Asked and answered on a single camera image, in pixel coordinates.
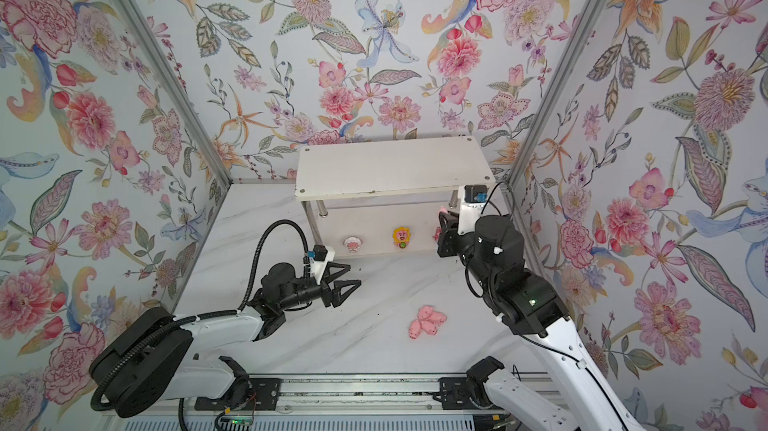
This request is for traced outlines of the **white pink doll toy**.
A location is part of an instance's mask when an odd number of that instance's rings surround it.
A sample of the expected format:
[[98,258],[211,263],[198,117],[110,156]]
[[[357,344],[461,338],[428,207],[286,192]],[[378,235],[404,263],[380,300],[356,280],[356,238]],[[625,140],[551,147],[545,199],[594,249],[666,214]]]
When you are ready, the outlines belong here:
[[356,236],[349,236],[343,241],[343,244],[348,252],[357,253],[362,247],[363,241]]

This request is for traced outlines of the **yellow red flower toy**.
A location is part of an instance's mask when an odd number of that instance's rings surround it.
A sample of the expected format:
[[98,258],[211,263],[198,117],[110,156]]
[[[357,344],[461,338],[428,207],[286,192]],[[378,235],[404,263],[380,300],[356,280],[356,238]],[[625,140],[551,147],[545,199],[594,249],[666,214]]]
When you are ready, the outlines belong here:
[[406,249],[411,241],[412,233],[408,227],[398,227],[392,234],[394,245],[398,249]]

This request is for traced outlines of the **small red bear toy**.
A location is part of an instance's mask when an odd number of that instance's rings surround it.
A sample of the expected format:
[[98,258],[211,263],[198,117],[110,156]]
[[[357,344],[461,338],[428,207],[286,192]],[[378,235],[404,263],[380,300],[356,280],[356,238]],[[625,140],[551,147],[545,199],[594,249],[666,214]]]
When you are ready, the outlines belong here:
[[443,233],[442,226],[436,227],[435,234],[433,236],[433,240],[434,240],[435,243],[438,243],[440,241],[442,233]]

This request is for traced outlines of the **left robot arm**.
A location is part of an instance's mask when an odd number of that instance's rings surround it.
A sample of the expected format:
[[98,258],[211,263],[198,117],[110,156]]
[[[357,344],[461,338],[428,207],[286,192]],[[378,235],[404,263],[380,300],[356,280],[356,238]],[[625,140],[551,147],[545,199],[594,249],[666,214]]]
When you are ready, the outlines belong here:
[[190,398],[215,401],[231,411],[245,407],[258,396],[258,387],[224,347],[270,337],[288,313],[314,301],[340,307],[361,285],[344,279],[350,269],[324,261],[319,272],[307,265],[297,275],[292,265],[278,263],[241,308],[186,317],[162,308],[145,312],[91,364],[96,385],[91,409],[128,418],[158,401]]

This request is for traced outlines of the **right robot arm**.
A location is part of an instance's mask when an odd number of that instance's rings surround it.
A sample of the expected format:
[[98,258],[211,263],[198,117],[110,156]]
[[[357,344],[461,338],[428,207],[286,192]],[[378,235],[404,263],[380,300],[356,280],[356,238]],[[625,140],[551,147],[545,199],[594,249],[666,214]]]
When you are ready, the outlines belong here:
[[481,298],[536,356],[565,400],[557,406],[500,360],[471,366],[460,390],[479,409],[500,408],[530,430],[639,430],[578,335],[554,287],[525,266],[524,240],[506,216],[479,217],[464,232],[453,212],[439,215],[438,254],[459,257],[482,286]]

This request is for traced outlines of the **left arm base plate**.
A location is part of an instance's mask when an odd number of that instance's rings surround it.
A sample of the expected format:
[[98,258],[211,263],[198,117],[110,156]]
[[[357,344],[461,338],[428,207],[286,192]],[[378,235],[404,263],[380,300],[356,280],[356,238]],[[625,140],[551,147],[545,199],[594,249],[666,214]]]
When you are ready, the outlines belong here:
[[283,381],[280,378],[250,378],[236,381],[217,399],[197,398],[195,411],[275,411]]

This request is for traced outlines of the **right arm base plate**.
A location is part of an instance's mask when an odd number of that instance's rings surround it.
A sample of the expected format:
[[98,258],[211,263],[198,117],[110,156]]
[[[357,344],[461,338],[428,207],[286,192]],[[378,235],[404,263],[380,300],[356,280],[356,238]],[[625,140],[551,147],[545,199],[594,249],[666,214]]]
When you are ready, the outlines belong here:
[[490,410],[494,408],[484,388],[468,377],[442,377],[437,400],[443,410]]

